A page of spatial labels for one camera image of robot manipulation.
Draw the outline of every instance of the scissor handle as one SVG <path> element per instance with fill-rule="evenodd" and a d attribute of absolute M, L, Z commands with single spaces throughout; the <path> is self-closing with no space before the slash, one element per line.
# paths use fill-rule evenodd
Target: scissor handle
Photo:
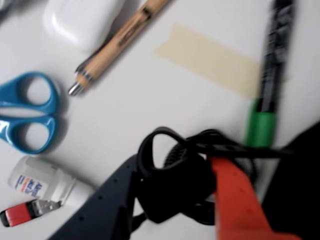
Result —
<path fill-rule="evenodd" d="M 39 149 L 29 148 L 19 134 L 23 126 L 34 123 L 42 124 L 48 129 L 48 139 Z M 54 140 L 56 132 L 57 120 L 51 115 L 30 118 L 0 116 L 0 138 L 26 154 L 39 154 L 46 150 Z"/>
<path fill-rule="evenodd" d="M 22 83 L 29 78 L 38 77 L 43 79 L 49 86 L 50 97 L 47 102 L 43 104 L 33 104 L 23 97 Z M 57 90 L 48 76 L 41 72 L 31 71 L 24 73 L 17 78 L 0 86 L 0 107 L 12 108 L 28 108 L 43 112 L 46 114 L 53 114 L 57 111 L 59 106 L 59 98 Z"/>

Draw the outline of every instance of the pen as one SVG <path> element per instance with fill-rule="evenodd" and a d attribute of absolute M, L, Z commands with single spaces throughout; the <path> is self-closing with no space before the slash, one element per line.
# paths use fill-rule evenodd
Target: pen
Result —
<path fill-rule="evenodd" d="M 276 0 L 272 13 L 260 92 L 252 105 L 245 140 L 246 145 L 253 148 L 267 148 L 273 144 L 279 91 L 295 17 L 295 1 Z"/>
<path fill-rule="evenodd" d="M 170 0 L 148 0 L 114 35 L 114 37 L 98 51 L 84 67 L 76 72 L 75 83 L 68 93 L 75 96 L 99 78 L 113 60 L 142 31 L 148 22 Z"/>

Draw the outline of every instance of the bottle label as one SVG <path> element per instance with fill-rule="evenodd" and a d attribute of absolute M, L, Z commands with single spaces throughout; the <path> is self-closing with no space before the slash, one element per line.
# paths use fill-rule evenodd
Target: bottle label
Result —
<path fill-rule="evenodd" d="M 17 191 L 28 194 L 34 198 L 42 199 L 47 191 L 48 184 L 33 177 L 20 175 L 14 188 Z"/>

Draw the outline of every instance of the wooden pen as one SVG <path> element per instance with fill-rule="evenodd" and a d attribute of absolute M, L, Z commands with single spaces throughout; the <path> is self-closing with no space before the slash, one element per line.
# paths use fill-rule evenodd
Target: wooden pen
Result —
<path fill-rule="evenodd" d="M 170 0 L 148 0 L 114 37 L 103 46 L 84 67 L 81 67 L 76 72 L 75 83 L 69 89 L 69 95 L 77 95 L 87 89 L 94 80 L 99 78 L 135 36 L 142 31 L 149 21 L 169 1 Z"/>

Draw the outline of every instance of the tape strip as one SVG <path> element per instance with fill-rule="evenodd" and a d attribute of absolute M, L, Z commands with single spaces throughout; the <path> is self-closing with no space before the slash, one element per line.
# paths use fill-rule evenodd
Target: tape strip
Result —
<path fill-rule="evenodd" d="M 247 98 L 257 94 L 260 64 L 189 27 L 175 23 L 169 40 L 155 52 Z"/>

